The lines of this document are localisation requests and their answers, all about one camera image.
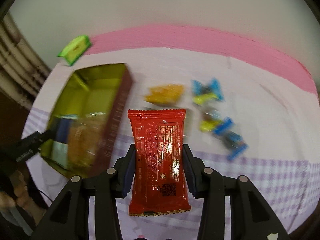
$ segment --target box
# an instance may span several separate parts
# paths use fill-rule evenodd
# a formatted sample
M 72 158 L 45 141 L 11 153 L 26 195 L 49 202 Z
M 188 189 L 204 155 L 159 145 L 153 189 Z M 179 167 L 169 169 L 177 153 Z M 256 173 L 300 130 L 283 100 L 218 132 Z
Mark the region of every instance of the box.
M 52 160 L 53 140 L 48 140 L 42 145 L 40 151 L 42 158 L 67 178 L 74 175 L 87 178 L 107 170 L 132 84 L 131 74 L 124 63 L 99 65 L 74 71 L 56 101 L 47 129 L 50 129 L 52 120 L 56 116 L 76 114 L 84 117 L 89 113 L 106 113 L 106 124 L 98 144 L 96 158 L 89 172 L 67 170 Z

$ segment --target tablecloth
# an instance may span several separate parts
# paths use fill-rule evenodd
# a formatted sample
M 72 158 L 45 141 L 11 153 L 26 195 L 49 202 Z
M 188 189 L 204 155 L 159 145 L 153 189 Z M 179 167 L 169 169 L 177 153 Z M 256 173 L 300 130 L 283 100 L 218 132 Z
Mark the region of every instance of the tablecloth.
M 285 229 L 295 230 L 314 211 L 320 196 L 320 111 L 314 82 L 304 66 L 255 40 L 209 28 L 147 25 L 91 38 L 93 46 L 72 67 L 57 64 L 41 88 L 23 137 L 44 131 L 55 101 L 71 73 L 80 68 L 126 63 L 135 84 L 126 104 L 111 165 L 133 143 L 128 109 L 148 107 L 149 86 L 185 85 L 178 106 L 193 111 L 187 138 L 193 154 L 224 176 L 248 176 L 275 211 Z M 191 102 L 191 79 L 219 79 L 225 96 L 221 110 L 234 119 L 248 150 L 233 162 L 222 143 L 198 130 L 200 111 Z M 55 198 L 67 180 L 39 155 L 28 161 L 35 184 Z M 190 212 L 129 217 L 131 194 L 117 199 L 124 240 L 196 239 L 202 200 L 189 194 Z M 91 201 L 89 235 L 94 239 Z M 230 238 L 230 202 L 226 197 L 225 239 Z

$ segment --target beige curtain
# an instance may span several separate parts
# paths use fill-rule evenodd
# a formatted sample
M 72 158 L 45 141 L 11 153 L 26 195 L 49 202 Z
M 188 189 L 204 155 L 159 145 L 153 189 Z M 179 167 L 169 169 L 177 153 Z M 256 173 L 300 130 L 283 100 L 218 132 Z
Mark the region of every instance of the beige curtain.
M 49 73 L 7 13 L 0 22 L 0 90 L 30 109 Z

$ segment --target red snack package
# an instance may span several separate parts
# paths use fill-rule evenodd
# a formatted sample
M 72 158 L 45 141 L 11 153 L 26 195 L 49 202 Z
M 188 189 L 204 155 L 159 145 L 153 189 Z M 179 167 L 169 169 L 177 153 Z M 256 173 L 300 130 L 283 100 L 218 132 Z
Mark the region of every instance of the red snack package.
M 136 173 L 131 216 L 190 210 L 182 168 L 185 109 L 129 110 L 136 144 Z

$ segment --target pink stripe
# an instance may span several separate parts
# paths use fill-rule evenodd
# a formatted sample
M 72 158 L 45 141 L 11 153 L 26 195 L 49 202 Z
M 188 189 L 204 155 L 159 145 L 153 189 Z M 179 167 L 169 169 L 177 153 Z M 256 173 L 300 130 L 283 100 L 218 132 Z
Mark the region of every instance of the pink stripe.
M 257 41 L 210 28 L 147 25 L 104 33 L 91 38 L 86 55 L 120 49 L 165 47 L 237 58 L 283 77 L 299 88 L 316 93 L 310 73 L 297 60 Z

